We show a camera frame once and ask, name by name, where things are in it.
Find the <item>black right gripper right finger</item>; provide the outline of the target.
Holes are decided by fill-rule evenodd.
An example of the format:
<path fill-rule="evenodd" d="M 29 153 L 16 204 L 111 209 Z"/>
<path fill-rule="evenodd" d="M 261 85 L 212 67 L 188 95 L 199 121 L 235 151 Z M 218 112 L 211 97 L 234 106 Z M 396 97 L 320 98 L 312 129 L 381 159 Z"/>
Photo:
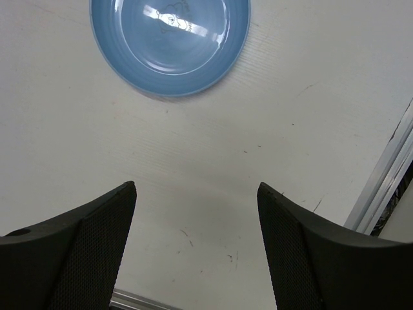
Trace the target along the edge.
<path fill-rule="evenodd" d="M 368 236 L 266 183 L 257 207 L 278 309 L 411 309 L 412 244 Z"/>

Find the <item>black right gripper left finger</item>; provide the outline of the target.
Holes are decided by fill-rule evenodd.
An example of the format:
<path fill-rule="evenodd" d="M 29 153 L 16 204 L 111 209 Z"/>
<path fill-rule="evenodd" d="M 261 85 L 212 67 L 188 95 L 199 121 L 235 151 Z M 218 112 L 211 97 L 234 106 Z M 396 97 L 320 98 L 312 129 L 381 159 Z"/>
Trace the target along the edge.
<path fill-rule="evenodd" d="M 128 181 L 2 236 L 1 309 L 108 309 L 136 198 Z"/>

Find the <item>blue plastic plate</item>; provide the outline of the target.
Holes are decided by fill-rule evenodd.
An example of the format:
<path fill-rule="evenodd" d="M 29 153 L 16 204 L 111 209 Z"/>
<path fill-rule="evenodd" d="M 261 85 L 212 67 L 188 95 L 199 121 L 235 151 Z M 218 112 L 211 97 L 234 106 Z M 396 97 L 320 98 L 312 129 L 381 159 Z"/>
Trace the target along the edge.
<path fill-rule="evenodd" d="M 90 1 L 95 41 L 132 87 L 182 97 L 224 78 L 248 37 L 250 1 Z"/>

